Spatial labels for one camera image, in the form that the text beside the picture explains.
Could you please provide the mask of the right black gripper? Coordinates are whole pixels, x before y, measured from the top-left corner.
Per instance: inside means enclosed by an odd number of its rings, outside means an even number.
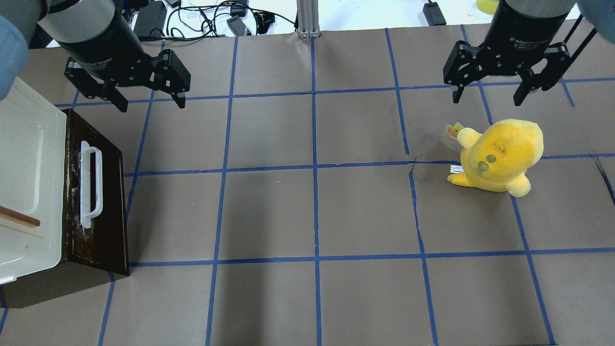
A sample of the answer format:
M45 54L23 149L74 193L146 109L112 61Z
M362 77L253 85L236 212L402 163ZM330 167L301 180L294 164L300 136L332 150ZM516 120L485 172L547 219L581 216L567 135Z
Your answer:
M464 88L486 76L521 77L514 92L516 107L538 89L554 87L570 66L565 42L552 44L570 13L569 1L501 1L479 47L455 42L443 67L443 81L459 103ZM532 66L546 60L538 73Z

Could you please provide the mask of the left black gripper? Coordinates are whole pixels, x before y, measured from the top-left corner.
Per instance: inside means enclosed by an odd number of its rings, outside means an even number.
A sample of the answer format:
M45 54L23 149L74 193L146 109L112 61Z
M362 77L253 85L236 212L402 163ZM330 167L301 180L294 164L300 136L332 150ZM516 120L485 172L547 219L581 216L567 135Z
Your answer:
M191 84L186 66L172 49L147 54L121 11L86 11L61 32L59 45L71 57L64 76L86 99L98 97L126 112L128 101L117 88L144 86L186 107Z

